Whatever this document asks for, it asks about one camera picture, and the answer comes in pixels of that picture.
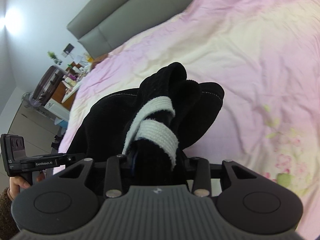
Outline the person's left hand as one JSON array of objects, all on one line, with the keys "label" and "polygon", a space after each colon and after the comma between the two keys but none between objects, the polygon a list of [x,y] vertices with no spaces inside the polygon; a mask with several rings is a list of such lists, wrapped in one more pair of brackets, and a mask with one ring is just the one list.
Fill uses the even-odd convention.
[{"label": "person's left hand", "polygon": [[10,177],[9,179],[9,189],[8,189],[8,197],[11,201],[13,201],[18,194],[20,194],[21,189],[28,189],[31,185],[22,177],[15,176]]}]

